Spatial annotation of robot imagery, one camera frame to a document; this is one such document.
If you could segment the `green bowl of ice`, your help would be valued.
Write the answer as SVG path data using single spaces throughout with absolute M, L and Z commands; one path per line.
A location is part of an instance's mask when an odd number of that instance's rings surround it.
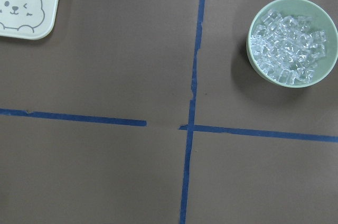
M 252 20 L 246 49 L 253 69 L 282 87 L 304 88 L 323 80 L 337 62 L 337 28 L 308 0 L 275 0 Z

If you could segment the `cream bear serving tray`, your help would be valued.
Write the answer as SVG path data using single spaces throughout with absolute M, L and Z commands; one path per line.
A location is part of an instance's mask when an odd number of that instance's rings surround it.
M 59 0 L 1 0 L 1 36 L 39 40 L 54 27 Z

